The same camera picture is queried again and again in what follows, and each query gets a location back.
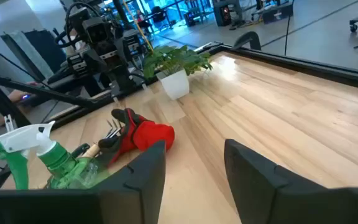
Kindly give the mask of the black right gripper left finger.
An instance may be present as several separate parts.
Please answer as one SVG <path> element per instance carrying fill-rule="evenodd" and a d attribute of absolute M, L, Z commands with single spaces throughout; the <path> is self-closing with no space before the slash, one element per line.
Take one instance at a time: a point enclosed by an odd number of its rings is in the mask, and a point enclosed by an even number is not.
<path fill-rule="evenodd" d="M 0 224 L 157 224 L 165 141 L 86 190 L 0 190 Z"/>

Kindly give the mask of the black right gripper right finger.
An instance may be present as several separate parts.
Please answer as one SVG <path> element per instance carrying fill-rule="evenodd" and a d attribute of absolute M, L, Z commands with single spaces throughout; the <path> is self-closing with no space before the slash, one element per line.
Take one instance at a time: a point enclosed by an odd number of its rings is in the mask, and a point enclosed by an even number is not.
<path fill-rule="evenodd" d="M 233 139 L 224 162 L 242 224 L 358 224 L 358 187 L 323 187 Z"/>

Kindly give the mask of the red and black gardening glove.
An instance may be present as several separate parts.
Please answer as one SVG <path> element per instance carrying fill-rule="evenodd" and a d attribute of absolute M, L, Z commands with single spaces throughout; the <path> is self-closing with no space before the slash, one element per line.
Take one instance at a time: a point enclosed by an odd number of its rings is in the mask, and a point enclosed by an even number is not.
<path fill-rule="evenodd" d="M 175 140 L 172 126 L 158 124 L 149 120 L 130 108 L 113 109 L 112 116 L 124 126 L 119 129 L 119 135 L 101 139 L 98 146 L 107 155 L 108 165 L 114 163 L 121 155 L 131 150 L 146 151 L 157 141 L 165 141 L 165 149 L 169 150 Z"/>

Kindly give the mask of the metal hand rake wooden handle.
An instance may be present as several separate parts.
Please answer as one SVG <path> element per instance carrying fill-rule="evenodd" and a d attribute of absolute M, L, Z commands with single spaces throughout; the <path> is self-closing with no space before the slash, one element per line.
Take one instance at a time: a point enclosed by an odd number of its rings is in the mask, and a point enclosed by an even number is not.
<path fill-rule="evenodd" d="M 116 136 L 118 132 L 121 130 L 122 126 L 121 123 L 116 123 L 115 119 L 112 120 L 106 120 L 108 125 L 110 126 L 110 130 L 104 137 L 104 139 L 112 138 L 113 136 Z M 100 152 L 100 147 L 98 143 L 93 144 L 89 149 L 85 151 L 85 153 L 82 155 L 82 157 L 95 157 Z"/>

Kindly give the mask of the dark green pruning shears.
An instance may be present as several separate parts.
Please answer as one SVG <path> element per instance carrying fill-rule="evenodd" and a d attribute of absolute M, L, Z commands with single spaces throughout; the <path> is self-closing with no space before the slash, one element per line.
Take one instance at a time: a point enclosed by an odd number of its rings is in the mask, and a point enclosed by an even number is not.
<path fill-rule="evenodd" d="M 71 152 L 71 155 L 74 158 L 80 157 L 82 156 L 84 153 L 86 153 L 88 151 L 88 149 L 90 148 L 90 145 L 87 143 L 84 143 L 80 146 L 78 146 L 74 151 Z"/>

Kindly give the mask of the green spray bottle white trigger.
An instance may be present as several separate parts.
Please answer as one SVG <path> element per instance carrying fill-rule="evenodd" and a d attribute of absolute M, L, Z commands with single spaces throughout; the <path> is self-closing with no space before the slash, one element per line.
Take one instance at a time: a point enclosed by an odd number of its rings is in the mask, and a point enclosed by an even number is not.
<path fill-rule="evenodd" d="M 109 176 L 94 157 L 75 157 L 50 139 L 54 121 L 31 124 L 0 135 L 0 158 L 7 161 L 17 190 L 29 189 L 28 153 L 35 151 L 51 176 L 49 189 L 89 189 Z"/>

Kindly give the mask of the green plant in white pot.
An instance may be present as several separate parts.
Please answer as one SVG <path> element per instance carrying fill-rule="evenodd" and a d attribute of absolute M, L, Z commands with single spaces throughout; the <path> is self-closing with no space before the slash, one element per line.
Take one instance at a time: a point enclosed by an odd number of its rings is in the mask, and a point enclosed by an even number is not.
<path fill-rule="evenodd" d="M 144 59 L 143 74 L 146 79 L 157 77 L 171 100 L 190 92 L 188 76 L 201 70 L 212 70 L 209 53 L 197 53 L 186 45 L 158 46 Z"/>

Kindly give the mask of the person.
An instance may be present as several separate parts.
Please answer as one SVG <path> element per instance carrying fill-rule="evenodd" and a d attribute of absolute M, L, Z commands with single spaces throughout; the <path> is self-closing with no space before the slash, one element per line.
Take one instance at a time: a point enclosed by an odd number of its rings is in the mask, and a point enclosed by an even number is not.
<path fill-rule="evenodd" d="M 145 18 L 146 18 L 145 14 L 138 9 L 137 10 L 137 24 L 139 25 L 140 28 L 144 28 L 147 30 L 151 26 L 151 24 L 148 23 Z"/>

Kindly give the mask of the black office chair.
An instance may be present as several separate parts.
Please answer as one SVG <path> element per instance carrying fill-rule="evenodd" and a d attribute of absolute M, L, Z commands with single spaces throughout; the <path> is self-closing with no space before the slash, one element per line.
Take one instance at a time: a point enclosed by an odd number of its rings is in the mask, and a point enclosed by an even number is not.
<path fill-rule="evenodd" d="M 166 19 L 165 11 L 161 9 L 159 6 L 155 6 L 151 9 L 152 20 L 156 23 L 161 23 Z"/>

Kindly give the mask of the black panel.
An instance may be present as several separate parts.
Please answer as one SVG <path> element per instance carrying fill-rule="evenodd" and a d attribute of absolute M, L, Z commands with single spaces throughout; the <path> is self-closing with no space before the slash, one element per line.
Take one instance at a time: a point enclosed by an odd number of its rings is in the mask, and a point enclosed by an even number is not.
<path fill-rule="evenodd" d="M 52 72 L 59 71 L 60 65 L 66 60 L 66 55 L 55 43 L 54 36 L 48 30 L 33 30 L 24 34 Z"/>

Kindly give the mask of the grey panel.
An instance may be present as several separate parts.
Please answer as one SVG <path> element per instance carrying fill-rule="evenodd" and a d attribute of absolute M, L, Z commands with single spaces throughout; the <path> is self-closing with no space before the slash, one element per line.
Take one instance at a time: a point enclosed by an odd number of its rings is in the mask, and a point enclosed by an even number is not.
<path fill-rule="evenodd" d="M 48 80 L 53 75 L 52 69 L 31 44 L 24 32 L 3 33 L 1 38 L 25 70 L 30 73 L 31 77 L 42 82 Z"/>

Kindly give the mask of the person's hand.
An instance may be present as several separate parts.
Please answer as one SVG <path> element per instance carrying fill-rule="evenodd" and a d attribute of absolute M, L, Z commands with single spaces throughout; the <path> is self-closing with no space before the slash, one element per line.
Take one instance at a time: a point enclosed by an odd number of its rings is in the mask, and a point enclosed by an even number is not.
<path fill-rule="evenodd" d="M 22 101 L 21 96 L 22 95 L 32 95 L 31 93 L 20 91 L 20 90 L 13 90 L 9 95 L 8 98 L 13 102 L 17 103 Z"/>

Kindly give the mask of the black computer tower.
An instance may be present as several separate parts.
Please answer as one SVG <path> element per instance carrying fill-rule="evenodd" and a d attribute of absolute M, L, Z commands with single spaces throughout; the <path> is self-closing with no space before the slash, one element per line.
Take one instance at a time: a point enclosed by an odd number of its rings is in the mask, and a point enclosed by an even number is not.
<path fill-rule="evenodd" d="M 213 12 L 219 27 L 235 24 L 242 20 L 239 0 L 212 0 Z"/>

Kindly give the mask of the black equipment case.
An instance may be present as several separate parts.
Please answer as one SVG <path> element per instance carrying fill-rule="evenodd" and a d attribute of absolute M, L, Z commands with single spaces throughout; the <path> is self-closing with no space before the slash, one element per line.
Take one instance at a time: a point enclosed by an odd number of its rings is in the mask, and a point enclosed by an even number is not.
<path fill-rule="evenodd" d="M 293 15 L 293 2 L 287 2 L 279 6 L 274 6 L 266 9 L 262 13 L 262 20 L 264 24 L 280 21 L 282 19 L 288 19 Z"/>

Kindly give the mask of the black curved bracket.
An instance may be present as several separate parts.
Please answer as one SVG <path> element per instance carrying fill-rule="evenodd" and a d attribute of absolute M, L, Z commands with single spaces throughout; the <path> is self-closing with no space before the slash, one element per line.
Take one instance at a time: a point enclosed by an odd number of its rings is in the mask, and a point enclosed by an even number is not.
<path fill-rule="evenodd" d="M 246 32 L 242 34 L 237 40 L 235 41 L 234 45 L 232 46 L 233 49 L 240 49 L 243 45 L 250 44 L 250 48 L 253 50 L 261 50 L 261 44 L 259 36 L 254 31 Z"/>

